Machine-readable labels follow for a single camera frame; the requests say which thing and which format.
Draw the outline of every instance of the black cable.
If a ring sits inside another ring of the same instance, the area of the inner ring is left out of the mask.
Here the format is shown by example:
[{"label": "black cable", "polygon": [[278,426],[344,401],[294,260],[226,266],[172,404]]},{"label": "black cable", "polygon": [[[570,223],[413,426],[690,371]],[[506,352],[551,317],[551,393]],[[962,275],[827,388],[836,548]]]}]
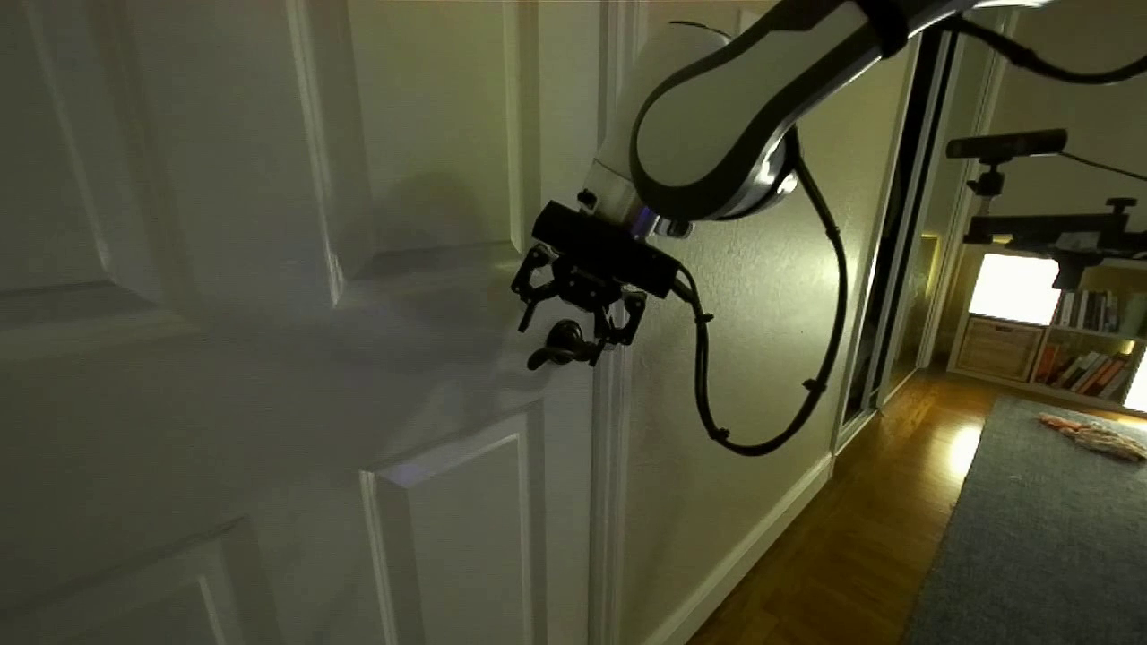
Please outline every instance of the black cable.
[{"label": "black cable", "polygon": [[806,399],[803,404],[795,410],[791,422],[770,436],[770,440],[758,440],[758,444],[733,444],[726,436],[723,426],[717,426],[714,420],[714,410],[708,410],[708,319],[705,309],[702,309],[702,294],[695,286],[695,275],[680,266],[680,275],[683,285],[672,286],[672,294],[680,303],[690,305],[690,317],[695,317],[695,413],[702,417],[702,426],[705,433],[723,444],[726,452],[738,452],[738,457],[770,457],[779,452],[782,444],[790,444],[803,422],[815,417],[821,393],[827,391],[827,377],[831,377],[831,366],[836,366],[836,352],[838,352],[838,342],[843,342],[843,330],[846,330],[846,309],[850,309],[850,263],[846,263],[846,244],[838,241],[838,226],[831,220],[831,208],[815,178],[815,173],[806,168],[803,153],[800,153],[800,139],[795,139],[795,128],[790,132],[790,157],[791,157],[791,173],[800,177],[806,196],[815,202],[815,211],[823,226],[823,236],[836,253],[836,280],[838,280],[838,292],[836,292],[836,319],[831,319],[831,337],[827,337],[827,348],[823,348],[823,359],[821,359],[821,371],[815,382],[806,382]]},{"label": "black cable", "polygon": [[1105,88],[1105,83],[1120,83],[1120,78],[1134,78],[1134,75],[1147,71],[1147,53],[1140,60],[1134,60],[1134,65],[1107,69],[1107,71],[1071,71],[1071,69],[1042,60],[1037,49],[1008,39],[1002,33],[974,26],[974,22],[962,17],[962,15],[942,22],[942,29],[950,29],[958,35],[971,35],[971,39],[991,47],[996,53],[1002,53],[1012,65],[1017,65],[1026,71],[1037,71],[1037,75],[1046,75],[1046,78],[1056,78],[1056,83]]},{"label": "black cable", "polygon": [[1067,157],[1067,162],[1074,162],[1074,165],[1099,168],[1099,173],[1114,173],[1114,177],[1126,177],[1126,178],[1137,178],[1137,182],[1147,182],[1147,177],[1142,177],[1142,173],[1130,173],[1130,168],[1105,165],[1105,162],[1093,162],[1093,157],[1079,157],[1079,153],[1067,153],[1067,152],[1062,152],[1062,157]]}]

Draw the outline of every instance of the bookshelf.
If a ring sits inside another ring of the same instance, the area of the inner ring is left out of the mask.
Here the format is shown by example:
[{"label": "bookshelf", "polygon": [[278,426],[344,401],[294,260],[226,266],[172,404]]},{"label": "bookshelf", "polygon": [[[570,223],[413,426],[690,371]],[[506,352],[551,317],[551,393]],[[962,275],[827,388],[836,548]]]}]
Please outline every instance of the bookshelf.
[{"label": "bookshelf", "polygon": [[1074,292],[1056,292],[1056,263],[1039,254],[974,263],[950,372],[1147,413],[1147,263],[1091,266]]}]

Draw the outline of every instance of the wooden floor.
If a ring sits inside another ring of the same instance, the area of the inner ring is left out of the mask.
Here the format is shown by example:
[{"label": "wooden floor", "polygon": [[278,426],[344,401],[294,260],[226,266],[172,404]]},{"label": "wooden floor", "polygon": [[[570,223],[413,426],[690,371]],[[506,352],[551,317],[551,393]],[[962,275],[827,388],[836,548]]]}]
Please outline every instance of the wooden floor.
[{"label": "wooden floor", "polygon": [[901,641],[991,399],[974,382],[913,377],[695,645]]}]

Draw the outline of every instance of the rug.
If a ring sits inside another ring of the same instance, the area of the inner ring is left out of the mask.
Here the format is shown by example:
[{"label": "rug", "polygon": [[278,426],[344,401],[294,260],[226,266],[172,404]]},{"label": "rug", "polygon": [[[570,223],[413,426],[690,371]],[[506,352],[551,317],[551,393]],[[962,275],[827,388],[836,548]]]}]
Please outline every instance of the rug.
[{"label": "rug", "polygon": [[904,641],[1147,641],[1147,468],[991,404]]}]

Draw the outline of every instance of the white door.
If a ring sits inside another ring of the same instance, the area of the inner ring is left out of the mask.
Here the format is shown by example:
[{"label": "white door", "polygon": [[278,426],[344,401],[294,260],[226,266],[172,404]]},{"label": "white door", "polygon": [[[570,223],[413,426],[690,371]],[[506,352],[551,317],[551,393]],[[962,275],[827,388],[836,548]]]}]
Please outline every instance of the white door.
[{"label": "white door", "polygon": [[2,645],[586,641],[591,377],[523,371],[509,272],[596,35],[0,5]]}]

